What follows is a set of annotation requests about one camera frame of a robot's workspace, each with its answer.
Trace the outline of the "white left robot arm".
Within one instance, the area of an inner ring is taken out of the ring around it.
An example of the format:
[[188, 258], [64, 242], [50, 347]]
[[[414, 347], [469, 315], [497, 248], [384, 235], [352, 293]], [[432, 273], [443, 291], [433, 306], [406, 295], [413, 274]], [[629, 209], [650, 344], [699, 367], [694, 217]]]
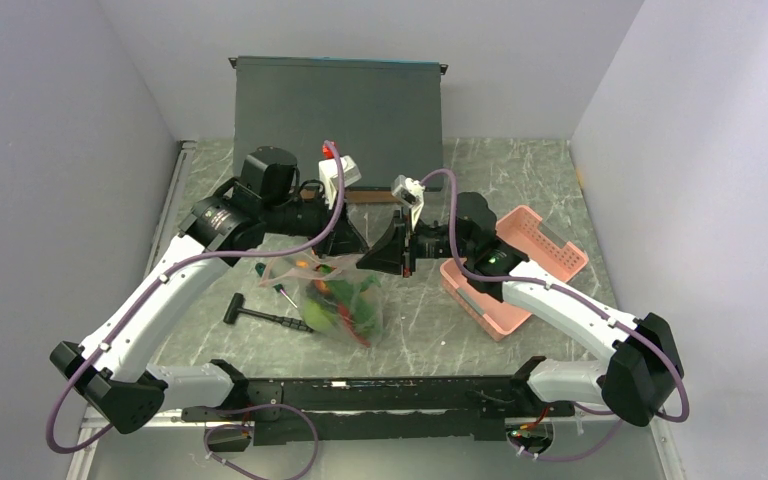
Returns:
[[326, 256], [363, 249], [344, 208], [359, 168], [333, 143], [323, 153], [320, 192], [310, 199], [299, 194], [293, 154], [277, 147], [250, 153], [238, 176], [193, 205], [157, 265], [108, 320], [82, 341], [53, 349], [52, 364], [111, 429], [129, 434], [174, 409], [208, 407], [224, 420], [245, 411], [247, 379], [228, 362], [164, 367], [151, 359], [215, 281], [239, 260], [265, 256], [267, 234], [299, 237], [304, 249]]

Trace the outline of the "red chili pepper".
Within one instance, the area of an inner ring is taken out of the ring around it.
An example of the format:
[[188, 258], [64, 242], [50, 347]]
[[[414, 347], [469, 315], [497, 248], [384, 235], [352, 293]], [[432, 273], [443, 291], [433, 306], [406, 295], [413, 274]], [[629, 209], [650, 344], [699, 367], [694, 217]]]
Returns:
[[371, 342], [362, 332], [362, 329], [358, 326], [358, 323], [355, 321], [350, 309], [346, 305], [342, 303], [337, 305], [337, 315], [343, 327], [354, 341], [366, 348], [371, 346]]

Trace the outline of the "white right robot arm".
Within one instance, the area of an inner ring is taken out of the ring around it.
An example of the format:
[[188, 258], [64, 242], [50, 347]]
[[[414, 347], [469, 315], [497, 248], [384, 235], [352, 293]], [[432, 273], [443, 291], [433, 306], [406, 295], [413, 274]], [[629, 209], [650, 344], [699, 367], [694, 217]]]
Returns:
[[473, 290], [536, 315], [594, 356], [592, 362], [529, 360], [510, 391], [524, 415], [563, 401], [603, 405], [640, 427], [654, 417], [688, 419], [684, 368], [666, 320], [622, 312], [550, 274], [498, 236], [497, 217], [481, 194], [460, 193], [451, 207], [445, 225], [413, 224], [406, 211], [395, 212], [358, 268], [409, 277], [419, 259], [450, 258]]

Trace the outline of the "orange-green mango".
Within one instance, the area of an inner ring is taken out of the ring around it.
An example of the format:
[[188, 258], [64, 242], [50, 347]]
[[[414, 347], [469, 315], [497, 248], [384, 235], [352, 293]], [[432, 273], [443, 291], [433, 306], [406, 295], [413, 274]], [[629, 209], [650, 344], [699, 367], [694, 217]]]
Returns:
[[325, 298], [331, 297], [333, 295], [327, 281], [313, 280], [311, 282], [311, 288], [317, 295], [323, 296]]

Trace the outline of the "clear pink-dotted zip bag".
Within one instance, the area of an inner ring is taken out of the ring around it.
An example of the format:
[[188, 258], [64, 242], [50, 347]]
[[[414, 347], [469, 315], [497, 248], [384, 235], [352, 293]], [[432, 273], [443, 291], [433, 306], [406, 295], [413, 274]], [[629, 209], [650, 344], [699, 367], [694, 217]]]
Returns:
[[292, 287], [295, 291], [293, 299], [298, 304], [297, 310], [301, 320], [301, 306], [307, 302], [315, 302], [334, 316], [334, 330], [325, 334], [320, 334], [345, 343], [362, 346], [349, 336], [338, 318], [337, 305], [339, 303], [337, 300], [333, 296], [325, 298], [317, 295], [311, 288], [311, 282], [313, 280], [326, 281], [336, 279], [360, 280], [365, 276], [376, 276], [380, 282], [380, 316], [376, 319], [358, 323], [362, 332], [371, 342], [370, 347], [373, 347], [379, 343], [383, 336], [384, 294], [381, 281], [376, 273], [367, 270], [359, 270], [356, 267], [356, 262], [359, 259], [360, 256], [358, 254], [319, 258], [312, 250], [297, 252], [283, 257], [271, 258], [265, 263], [267, 279], [260, 279], [260, 284], [271, 287], [272, 284], [280, 283], [283, 284], [284, 287]]

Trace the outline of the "green cucumber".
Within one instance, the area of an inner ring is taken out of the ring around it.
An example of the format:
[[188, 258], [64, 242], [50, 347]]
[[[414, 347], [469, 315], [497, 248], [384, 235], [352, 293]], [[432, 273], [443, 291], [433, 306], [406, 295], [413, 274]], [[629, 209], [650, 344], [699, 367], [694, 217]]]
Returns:
[[347, 308], [355, 322], [380, 316], [380, 282], [376, 276], [369, 275], [360, 280], [326, 280], [324, 285], [337, 302]]

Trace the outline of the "green apple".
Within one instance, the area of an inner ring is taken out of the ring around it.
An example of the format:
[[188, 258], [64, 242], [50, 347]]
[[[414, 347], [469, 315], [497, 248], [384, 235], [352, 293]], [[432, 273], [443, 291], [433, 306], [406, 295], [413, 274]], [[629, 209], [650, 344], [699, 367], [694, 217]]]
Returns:
[[334, 330], [334, 316], [315, 302], [307, 302], [301, 306], [302, 320], [314, 331], [328, 333]]

